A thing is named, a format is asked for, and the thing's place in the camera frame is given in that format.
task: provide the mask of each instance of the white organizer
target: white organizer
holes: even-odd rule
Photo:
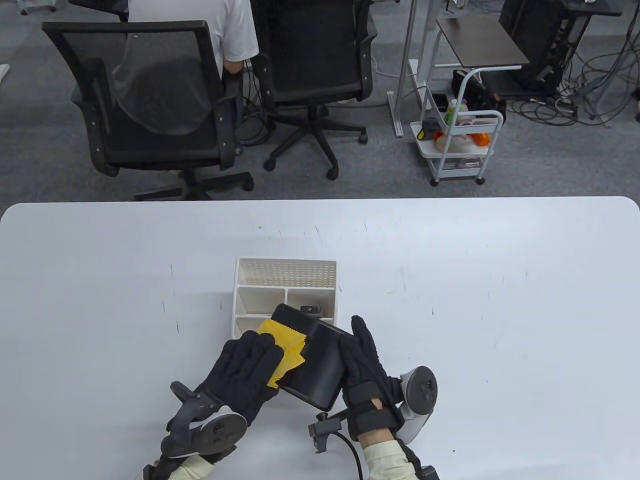
[[[330,260],[240,258],[236,265],[236,286],[231,337],[256,330],[285,303],[321,307],[322,320],[336,325],[337,264]]]

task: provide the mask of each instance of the hand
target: hand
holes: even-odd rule
[[[394,385],[380,364],[371,332],[361,317],[351,318],[352,337],[340,342],[347,378],[342,390],[348,408],[347,423],[352,440],[374,430],[395,433],[404,419],[396,407]],[[380,408],[373,403],[380,402]]]
[[[278,390],[267,386],[280,365],[284,350],[268,333],[244,332],[238,340],[229,340],[218,361],[195,392],[206,391],[242,415],[248,425],[255,420],[262,405]]]

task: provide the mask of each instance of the floor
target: floor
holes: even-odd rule
[[[636,0],[618,2],[624,16],[592,22],[580,46],[583,56],[620,48]],[[471,12],[493,13],[499,12],[501,4],[500,0],[469,3]],[[425,16],[424,4],[420,2],[417,25]],[[70,6],[66,0],[59,0],[58,7],[56,13],[38,10],[22,17],[15,1],[0,0],[0,63],[11,65],[0,84],[0,214],[18,202],[130,200],[138,191],[175,181],[166,172],[121,171],[113,179],[92,168],[82,117],[69,101],[73,77],[40,31],[40,23],[115,18]],[[381,72],[399,72],[408,10],[408,0],[379,1],[372,6],[379,31],[373,53]],[[416,35],[414,51],[419,40]],[[443,49],[442,57],[450,58],[451,52]],[[383,104],[385,92],[396,84],[397,79],[376,75],[374,93],[364,104]],[[612,101],[621,95],[623,85],[619,84],[612,90]],[[325,179],[328,161],[311,139],[292,148],[275,171],[262,169],[268,152],[289,131],[283,126],[268,144],[247,148],[229,172],[251,172],[255,190],[247,193],[235,188],[216,198],[625,195],[640,201],[640,124],[632,104],[612,128],[548,127],[509,115],[486,183],[478,186],[456,180],[441,182],[437,188],[429,185],[428,169],[409,136],[395,137],[387,107],[361,106],[332,108],[335,118],[365,123],[369,130],[368,145],[359,145],[347,134],[329,134],[340,160],[340,177],[335,182]],[[407,97],[401,110],[405,124],[418,119],[416,96]]]

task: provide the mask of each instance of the yellow cloth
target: yellow cloth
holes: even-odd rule
[[[305,346],[307,336],[270,318],[262,322],[257,332],[272,334],[273,338],[276,339],[276,345],[284,350],[284,357],[282,357],[280,365],[278,365],[278,368],[276,368],[276,371],[267,384],[272,388],[278,388],[277,381],[280,380],[285,373],[305,363],[305,359],[300,353]]]

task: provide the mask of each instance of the black mesh chair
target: black mesh chair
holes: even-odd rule
[[[129,0],[69,0],[69,3],[117,15],[121,22],[129,20]]]
[[[260,45],[252,65],[269,124],[298,127],[272,151],[265,170],[272,171],[278,156],[312,134],[331,162],[326,176],[335,180],[338,160],[323,130],[359,132],[358,141],[367,143],[364,125],[322,117],[327,103],[371,94],[371,42],[378,32],[370,5],[371,0],[252,0]],[[307,118],[281,115],[278,108],[284,106],[307,107]]]
[[[137,200],[173,196],[185,200],[210,200],[206,193],[209,190],[236,184],[242,184],[247,191],[253,189],[252,176],[246,172],[196,181],[195,168],[219,165],[220,170],[224,170],[233,166],[235,156],[241,153],[241,149],[236,147],[234,130],[241,116],[242,73],[225,76],[225,81],[221,81],[205,21],[44,22],[42,29],[62,53],[76,78],[72,102],[83,113],[91,160],[98,172],[115,177],[121,168],[181,171],[185,185],[136,195]],[[179,44],[182,49],[194,50],[188,64],[193,68],[188,71],[195,72],[195,75],[185,78],[187,74],[181,74],[179,78],[187,85],[179,86],[187,89],[189,83],[198,81],[202,90],[206,90],[205,102],[211,102],[211,113],[204,110],[206,118],[195,131],[178,135],[153,133],[134,121],[121,107],[114,86],[114,69],[120,68],[123,62],[127,42],[140,38],[153,45],[161,45],[162,54],[172,45]],[[180,55],[182,51],[173,57],[167,54],[167,57],[175,61],[175,57],[180,58]],[[173,63],[167,65],[168,71],[178,72],[178,68],[187,64],[178,62],[175,68]],[[155,74],[153,70],[152,75],[147,75],[147,80],[148,77],[154,84],[162,80],[163,75]],[[148,86],[148,83],[143,83],[144,92],[156,91],[146,88]],[[157,102],[150,102],[149,109],[153,112],[159,110],[163,115],[166,114],[162,110],[164,105],[175,105],[179,101],[176,98],[180,97],[164,95],[165,90],[158,91],[162,95],[152,97]],[[163,118],[172,120],[176,117],[169,115]]]

